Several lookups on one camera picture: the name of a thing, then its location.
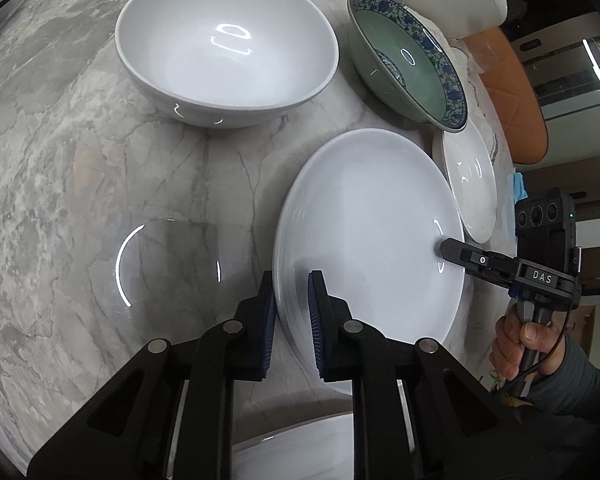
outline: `green bowl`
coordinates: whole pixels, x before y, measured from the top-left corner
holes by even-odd
[[[347,9],[353,63],[373,93],[414,121],[464,130],[462,83],[426,27],[393,0],[348,0]]]

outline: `orange chair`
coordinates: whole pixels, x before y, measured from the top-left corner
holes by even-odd
[[[517,164],[540,162],[549,148],[544,117],[522,63],[499,27],[464,38],[484,73],[480,79],[491,101]]]

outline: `floral pattern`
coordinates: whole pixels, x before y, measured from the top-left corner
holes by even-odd
[[[394,76],[398,80],[398,83],[400,83],[400,86],[402,86],[402,88],[404,88],[406,90],[407,85],[404,83],[404,78],[402,77],[402,72],[400,72],[400,69],[396,66],[396,64],[393,61],[391,61],[384,54],[384,52],[381,52],[376,48],[374,50],[376,51],[376,54],[380,58],[380,61],[382,61],[384,63],[384,66],[387,67],[387,70],[389,72],[391,72],[391,75]]]
[[[424,25],[407,9],[393,0],[351,0],[351,7],[354,12],[357,10],[372,10],[373,12],[382,14],[399,25],[418,43],[438,72],[442,88],[445,92],[445,115],[439,122],[445,128],[453,130],[463,129],[468,117],[468,107],[462,83],[456,73],[456,69],[451,64],[451,60]],[[406,89],[404,79],[398,67],[382,52],[376,50],[376,54],[378,54],[378,57],[389,72]]]

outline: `marble surface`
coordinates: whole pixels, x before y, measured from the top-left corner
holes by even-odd
[[[136,91],[113,41],[126,1],[19,0],[0,24],[0,447],[22,471],[143,344],[198,337],[256,292],[286,192],[327,140],[374,126],[430,150],[430,128],[396,116],[356,75],[346,0],[312,0],[340,45],[327,88],[278,120],[225,132],[173,121]],[[499,146],[488,246],[511,254],[512,165],[470,80],[473,113]],[[445,344],[474,373],[506,303],[466,280]],[[349,408],[276,330],[266,381],[236,386],[235,440]]]

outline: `human hand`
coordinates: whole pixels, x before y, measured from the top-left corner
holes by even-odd
[[[522,325],[516,315],[516,309],[510,309],[506,316],[496,322],[496,339],[491,345],[489,361],[502,379],[513,380],[520,371],[523,348],[538,350],[547,353],[558,341],[562,327],[551,323],[543,326],[538,323],[525,323]],[[539,372],[543,375],[553,374],[562,364],[564,359],[564,336],[555,349],[555,352],[542,364]]]

